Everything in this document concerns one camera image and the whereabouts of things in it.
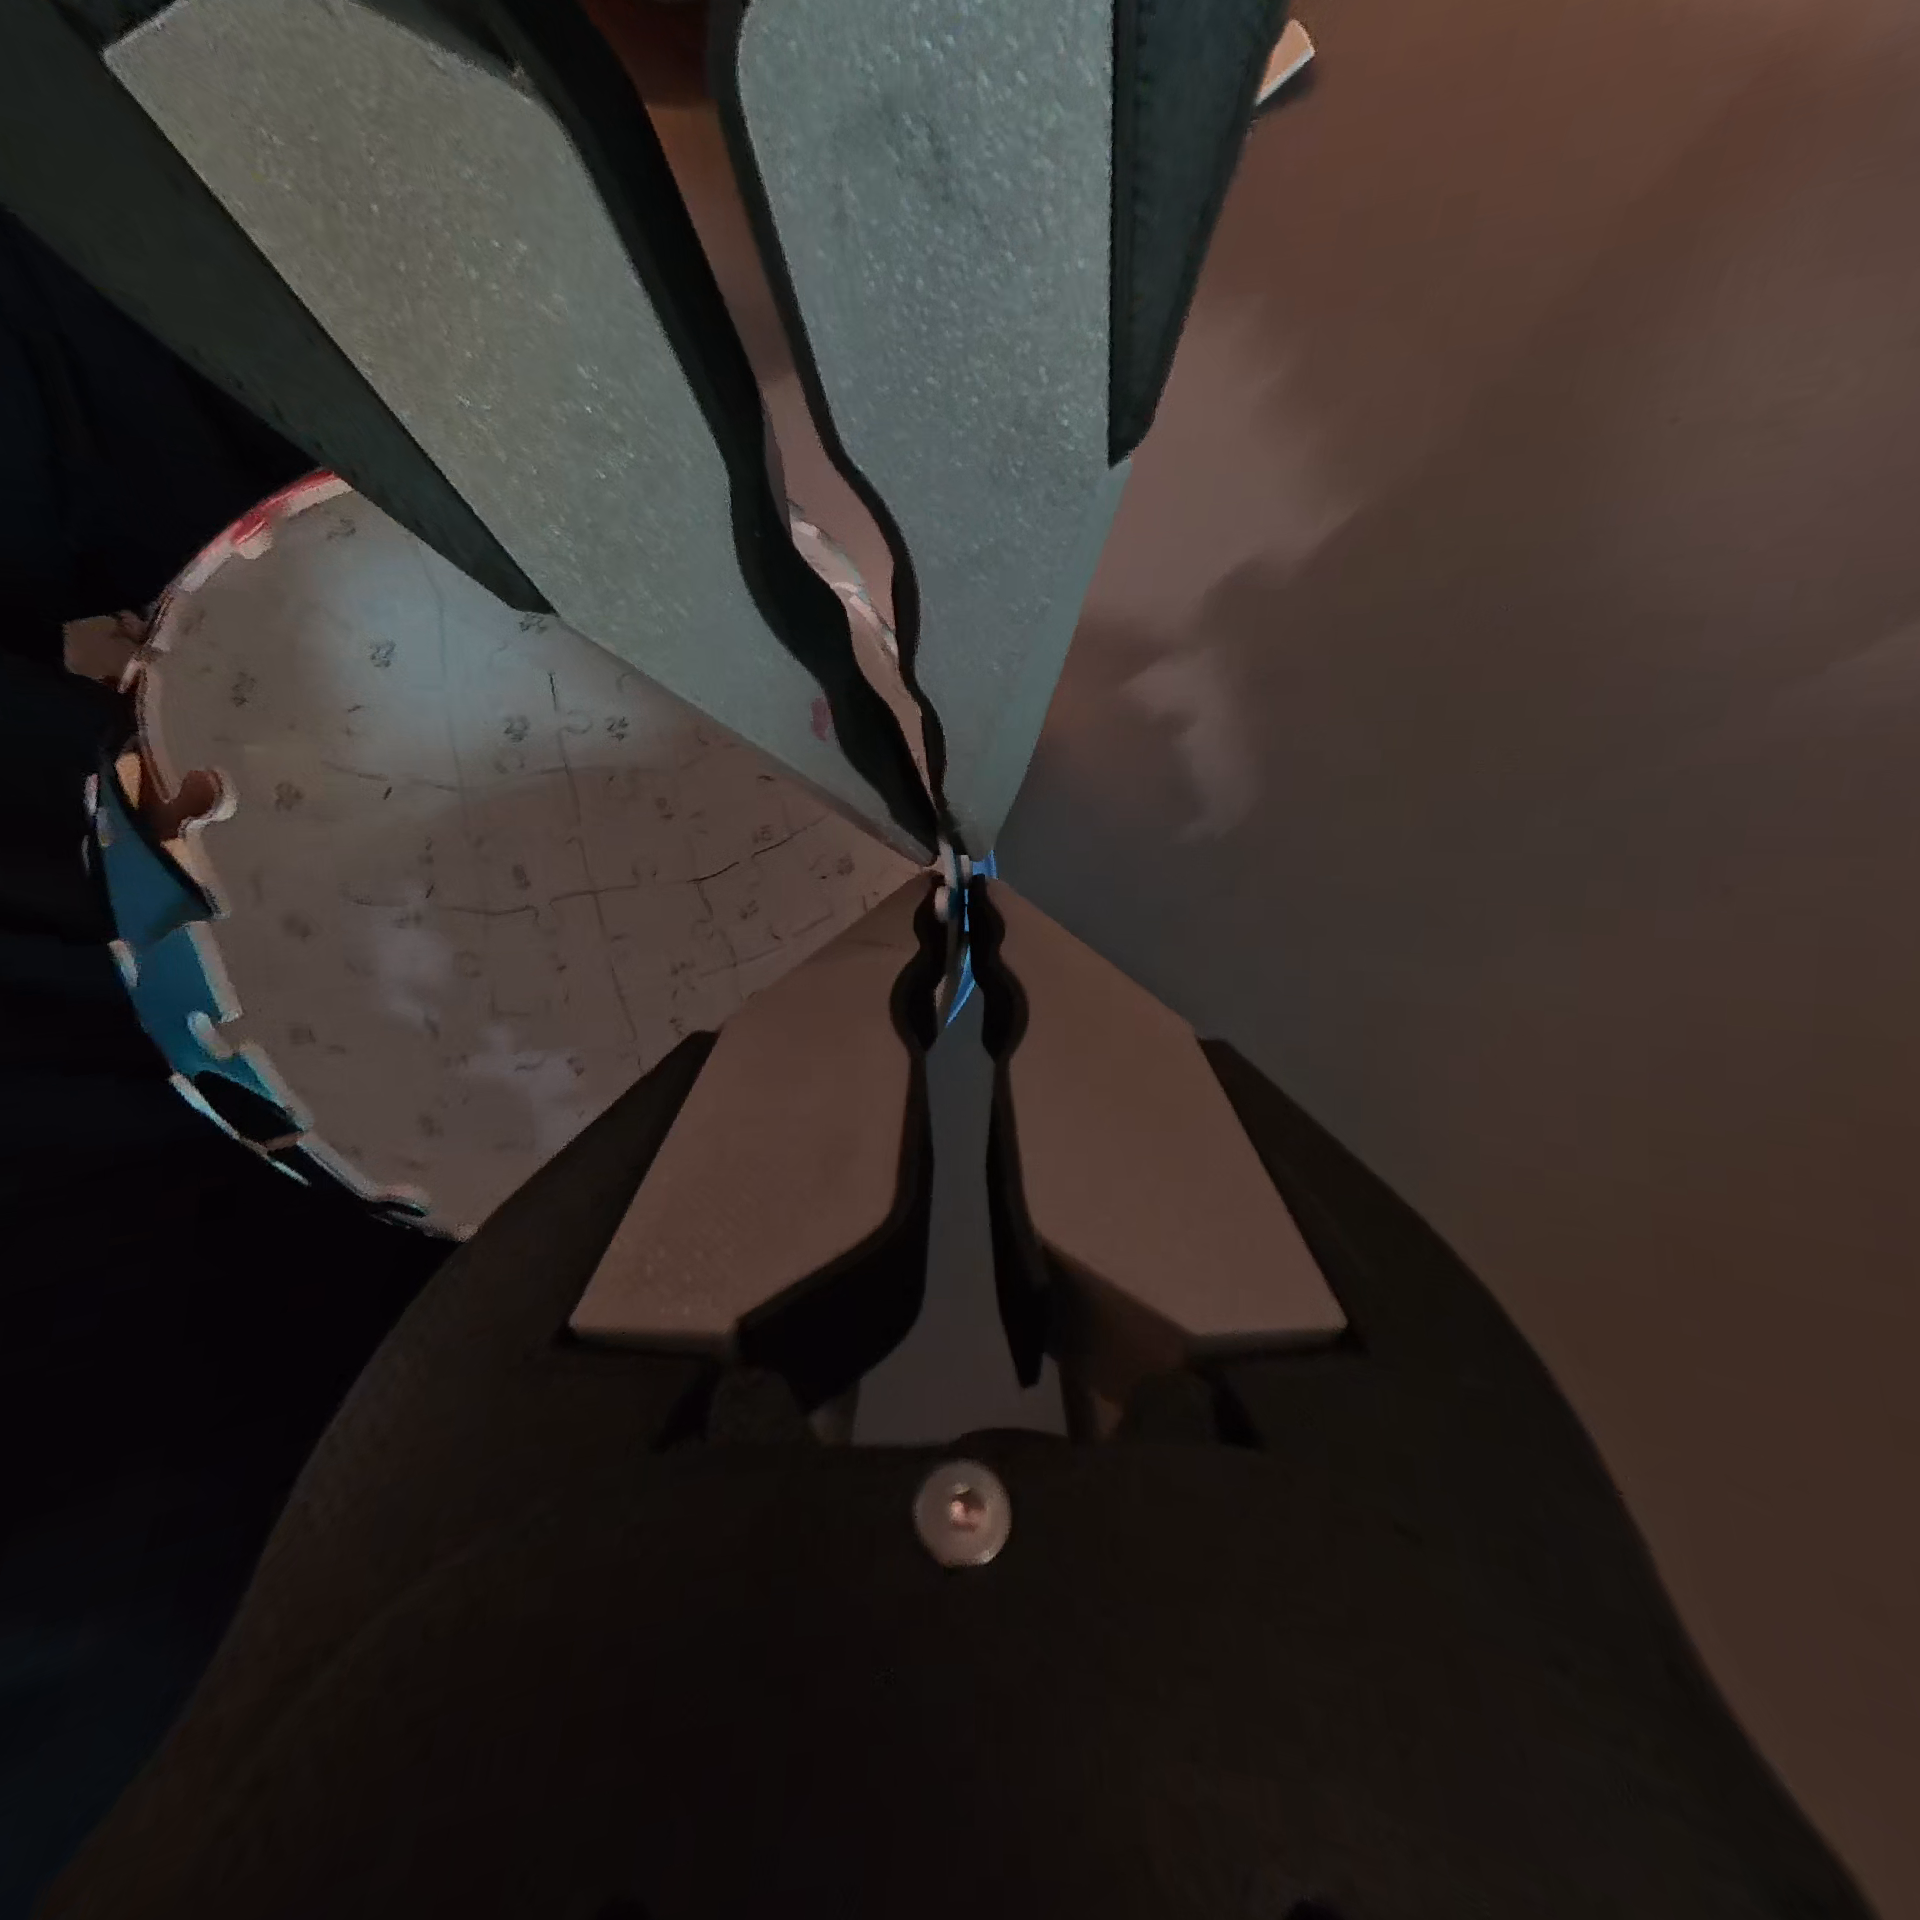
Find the curved blue puzzle piece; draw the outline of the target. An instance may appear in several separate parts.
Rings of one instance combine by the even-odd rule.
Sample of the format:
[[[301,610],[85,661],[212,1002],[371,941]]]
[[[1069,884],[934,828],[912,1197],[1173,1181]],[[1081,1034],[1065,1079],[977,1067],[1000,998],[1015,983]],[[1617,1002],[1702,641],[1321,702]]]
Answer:
[[[975,896],[998,877],[996,851],[965,854],[943,840],[932,862],[932,910],[943,930],[943,973],[934,998],[941,1028],[950,1028],[975,988],[974,918]]]

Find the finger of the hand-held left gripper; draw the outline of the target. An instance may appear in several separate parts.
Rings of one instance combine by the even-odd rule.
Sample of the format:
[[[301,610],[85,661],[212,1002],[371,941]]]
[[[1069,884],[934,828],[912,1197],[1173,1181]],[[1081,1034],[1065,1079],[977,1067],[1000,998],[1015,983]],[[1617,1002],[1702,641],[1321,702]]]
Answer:
[[[562,624],[934,851],[660,137],[577,8],[168,4],[103,59]]]
[[[893,558],[946,820],[991,851],[1127,477],[1114,5],[713,4],[709,75],[823,447]]]

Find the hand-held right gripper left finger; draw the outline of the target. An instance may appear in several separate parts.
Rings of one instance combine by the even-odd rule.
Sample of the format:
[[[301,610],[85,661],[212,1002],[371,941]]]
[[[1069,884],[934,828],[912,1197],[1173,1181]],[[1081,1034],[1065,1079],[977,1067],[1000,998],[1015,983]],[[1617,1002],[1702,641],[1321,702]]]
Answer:
[[[762,1369],[806,1412],[899,1346],[925,1287],[939,891],[899,884],[717,1028],[573,1337]]]

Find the blue white puzzle ball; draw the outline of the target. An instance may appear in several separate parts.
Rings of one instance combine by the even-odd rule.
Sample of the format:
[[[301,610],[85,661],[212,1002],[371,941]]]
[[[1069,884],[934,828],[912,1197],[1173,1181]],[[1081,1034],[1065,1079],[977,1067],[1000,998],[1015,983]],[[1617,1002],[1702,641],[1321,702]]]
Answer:
[[[189,561],[121,688],[90,851],[171,1087],[428,1234],[916,869],[330,474]]]

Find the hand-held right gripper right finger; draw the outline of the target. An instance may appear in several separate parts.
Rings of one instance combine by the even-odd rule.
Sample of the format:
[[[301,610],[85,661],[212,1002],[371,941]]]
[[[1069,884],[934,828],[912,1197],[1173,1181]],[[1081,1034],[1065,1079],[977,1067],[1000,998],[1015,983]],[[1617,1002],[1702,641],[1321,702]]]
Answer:
[[[1194,1025],[998,875],[967,882],[994,1292],[1071,1442],[1142,1386],[1334,1347],[1345,1309]]]

